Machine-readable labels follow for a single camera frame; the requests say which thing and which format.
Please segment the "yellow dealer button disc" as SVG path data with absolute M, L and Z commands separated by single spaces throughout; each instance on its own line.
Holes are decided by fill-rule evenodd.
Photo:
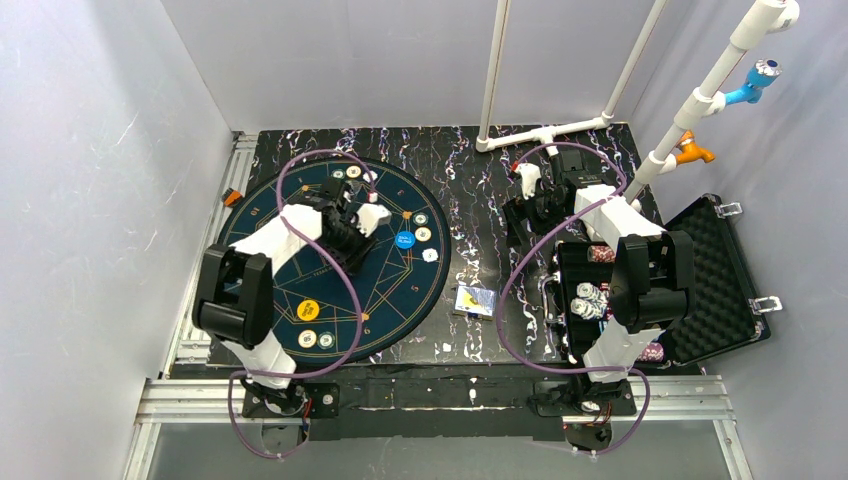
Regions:
M 297 306 L 296 315 L 301 321 L 314 321 L 320 315 L 320 305 L 313 299 L 305 299 Z

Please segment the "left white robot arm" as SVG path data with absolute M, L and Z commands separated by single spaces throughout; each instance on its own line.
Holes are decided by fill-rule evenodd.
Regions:
M 276 216 L 231 245 L 213 244 L 202 257 L 192 311 L 194 327 L 234 353 L 252 380 L 272 391 L 288 388 L 295 360 L 272 332 L 274 277 L 310 247 L 336 270 L 345 287 L 376 243 L 391 212 L 376 193 L 354 206 L 351 186 L 329 178 L 302 199 L 281 202 Z

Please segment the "green chip mat bottom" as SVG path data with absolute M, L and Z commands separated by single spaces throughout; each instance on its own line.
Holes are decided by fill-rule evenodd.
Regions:
M 331 332 L 322 332 L 317 337 L 317 345 L 323 350 L 329 350 L 336 344 L 335 336 Z

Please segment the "yellow chip mat top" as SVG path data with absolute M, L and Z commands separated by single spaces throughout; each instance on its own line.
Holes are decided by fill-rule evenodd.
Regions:
M 363 170 L 358 165 L 350 165 L 345 169 L 346 179 L 349 181 L 361 181 Z

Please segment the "blue dealer button disc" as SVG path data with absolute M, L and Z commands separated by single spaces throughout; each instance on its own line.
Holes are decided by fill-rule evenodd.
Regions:
M 411 231 L 400 231 L 394 237 L 394 245 L 401 250 L 409 250 L 415 245 L 415 243 L 416 237 Z

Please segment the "yellow chip mat bottom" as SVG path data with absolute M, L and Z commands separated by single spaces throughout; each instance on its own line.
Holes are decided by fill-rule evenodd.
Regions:
M 317 334 L 315 331 L 306 329 L 298 335 L 298 345 L 302 349 L 311 349 L 317 343 Z

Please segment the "playing card deck box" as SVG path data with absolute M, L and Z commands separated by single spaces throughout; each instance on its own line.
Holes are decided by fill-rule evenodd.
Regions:
M 459 285 L 453 307 L 453 314 L 471 319 L 492 320 L 497 304 L 497 292 L 494 290 Z

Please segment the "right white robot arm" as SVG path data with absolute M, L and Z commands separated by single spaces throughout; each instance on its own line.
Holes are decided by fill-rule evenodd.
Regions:
M 495 324 L 502 334 L 503 304 L 529 261 L 560 231 L 582 221 L 616 254 L 610 281 L 614 318 L 574 372 L 593 383 L 614 383 L 634 373 L 635 360 L 651 341 L 691 315 L 694 244 L 688 234 L 667 231 L 632 208 L 622 194 L 624 173 L 606 154 L 597 156 L 615 173 L 616 185 L 600 182 L 576 190 L 572 214 L 533 245 L 510 273 L 497 301 Z

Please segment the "yellow chip mat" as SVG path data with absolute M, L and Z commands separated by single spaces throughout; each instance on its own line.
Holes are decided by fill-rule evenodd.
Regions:
M 414 232 L 418 242 L 427 242 L 432 238 L 432 231 L 426 226 L 418 227 Z
M 317 334 L 315 331 L 306 329 L 298 335 L 298 345 L 302 349 L 311 349 L 317 343 Z
M 361 181 L 363 170 L 358 165 L 350 165 L 345 169 L 346 179 L 349 181 Z

